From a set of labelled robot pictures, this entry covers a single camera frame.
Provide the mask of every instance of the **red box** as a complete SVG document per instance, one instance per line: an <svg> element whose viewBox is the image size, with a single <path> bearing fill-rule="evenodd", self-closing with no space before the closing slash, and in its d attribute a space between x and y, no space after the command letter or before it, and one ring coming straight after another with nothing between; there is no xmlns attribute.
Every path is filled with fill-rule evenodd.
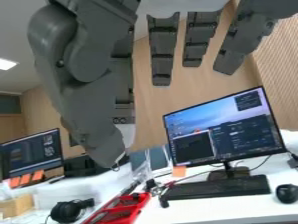
<svg viewBox="0 0 298 224"><path fill-rule="evenodd" d="M138 200L131 195L117 197L106 203L82 224L131 224L149 199L149 193L138 194Z"/></svg>

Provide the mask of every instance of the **keyboard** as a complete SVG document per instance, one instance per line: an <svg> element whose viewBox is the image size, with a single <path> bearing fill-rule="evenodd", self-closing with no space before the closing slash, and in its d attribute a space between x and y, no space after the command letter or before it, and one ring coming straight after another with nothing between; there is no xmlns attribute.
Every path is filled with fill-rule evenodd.
<svg viewBox="0 0 298 224"><path fill-rule="evenodd" d="M162 195L165 200L270 194L264 175L174 185Z"/></svg>

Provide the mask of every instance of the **gray robotic arm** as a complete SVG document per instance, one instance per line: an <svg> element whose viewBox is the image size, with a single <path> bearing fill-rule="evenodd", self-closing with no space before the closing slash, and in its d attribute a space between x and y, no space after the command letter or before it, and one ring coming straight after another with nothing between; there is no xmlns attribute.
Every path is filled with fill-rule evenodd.
<svg viewBox="0 0 298 224"><path fill-rule="evenodd" d="M35 68L61 123L103 167L114 165L131 144L125 147L122 133L134 132L137 7L137 0L57 0L29 23Z"/></svg>
<svg viewBox="0 0 298 224"><path fill-rule="evenodd" d="M179 21L175 12L187 14L182 65L198 67L227 1L142 0L138 12L147 14L153 85L170 85ZM117 163L133 143L131 51L139 2L49 0L29 23L37 73L61 123L103 167ZM214 70L231 75L278 19L296 11L296 0L240 0ZM159 19L161 14L172 16Z"/></svg>

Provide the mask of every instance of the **wooden slat wall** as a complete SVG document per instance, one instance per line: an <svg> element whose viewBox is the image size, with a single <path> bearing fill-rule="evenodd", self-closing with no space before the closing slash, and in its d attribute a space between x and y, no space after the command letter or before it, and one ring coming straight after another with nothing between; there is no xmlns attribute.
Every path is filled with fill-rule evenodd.
<svg viewBox="0 0 298 224"><path fill-rule="evenodd" d="M162 115L212 100L227 94L248 89L258 85L255 70L247 59L232 76L212 71L212 63L220 47L226 30L234 15L231 5L227 5L220 18L220 24L202 66L199 68L182 67L182 51L184 24L180 22L172 82L168 88L151 86L149 40L143 38L134 44L134 93L137 109L137 135L133 149L141 149L166 143L166 134L162 125ZM26 118L29 134L61 127L58 114L51 108L42 88L25 92L22 96L22 110ZM82 152L79 147L69 148L67 134L61 129L63 155L73 156Z"/></svg>
<svg viewBox="0 0 298 224"><path fill-rule="evenodd" d="M252 54L280 128L298 129L298 15L280 20Z"/></svg>

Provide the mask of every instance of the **monitor screen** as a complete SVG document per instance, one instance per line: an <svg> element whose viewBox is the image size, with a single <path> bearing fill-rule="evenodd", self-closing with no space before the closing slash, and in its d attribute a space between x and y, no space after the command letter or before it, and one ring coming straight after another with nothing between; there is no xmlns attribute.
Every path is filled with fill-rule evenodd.
<svg viewBox="0 0 298 224"><path fill-rule="evenodd" d="M5 178L62 166L58 129L1 144L1 153L6 160Z"/></svg>
<svg viewBox="0 0 298 224"><path fill-rule="evenodd" d="M163 116L174 166L286 152L262 87Z"/></svg>

